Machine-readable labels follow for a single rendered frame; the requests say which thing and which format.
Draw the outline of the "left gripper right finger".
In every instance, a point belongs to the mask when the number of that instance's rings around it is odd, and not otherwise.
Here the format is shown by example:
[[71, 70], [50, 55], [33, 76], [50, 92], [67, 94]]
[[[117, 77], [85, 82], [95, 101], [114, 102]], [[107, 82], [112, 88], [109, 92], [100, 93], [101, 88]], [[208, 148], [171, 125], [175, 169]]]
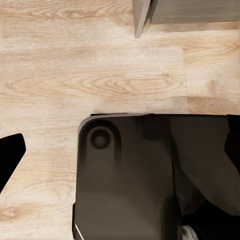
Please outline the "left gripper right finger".
[[240, 135], [229, 133], [227, 135], [224, 151], [240, 173]]

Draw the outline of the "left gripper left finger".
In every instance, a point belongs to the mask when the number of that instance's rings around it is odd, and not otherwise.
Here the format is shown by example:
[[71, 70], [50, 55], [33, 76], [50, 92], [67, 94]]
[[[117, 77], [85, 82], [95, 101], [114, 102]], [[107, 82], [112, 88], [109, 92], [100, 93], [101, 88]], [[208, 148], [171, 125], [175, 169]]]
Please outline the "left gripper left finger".
[[0, 138], [0, 193], [26, 152], [21, 133]]

